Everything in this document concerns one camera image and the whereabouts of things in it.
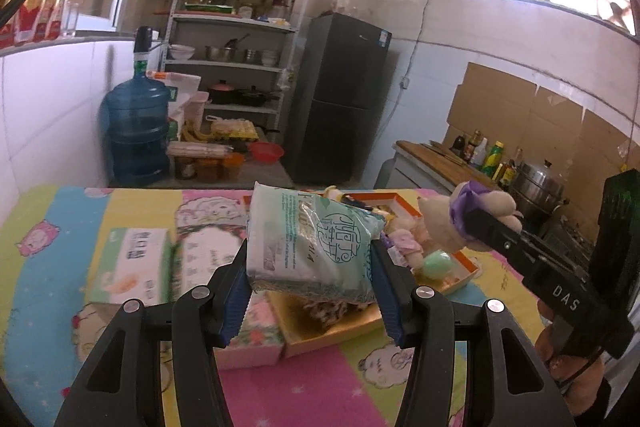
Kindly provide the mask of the person right hand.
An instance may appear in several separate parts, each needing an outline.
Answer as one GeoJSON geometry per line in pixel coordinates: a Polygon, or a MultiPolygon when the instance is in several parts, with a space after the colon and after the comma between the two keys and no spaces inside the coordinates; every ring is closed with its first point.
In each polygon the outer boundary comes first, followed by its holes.
{"type": "Polygon", "coordinates": [[[555,381],[562,383],[574,376],[564,395],[570,413],[578,416],[587,412],[596,403],[603,381],[604,364],[601,355],[593,362],[571,355],[557,355],[551,343],[550,325],[538,336],[535,349],[555,381]]]}

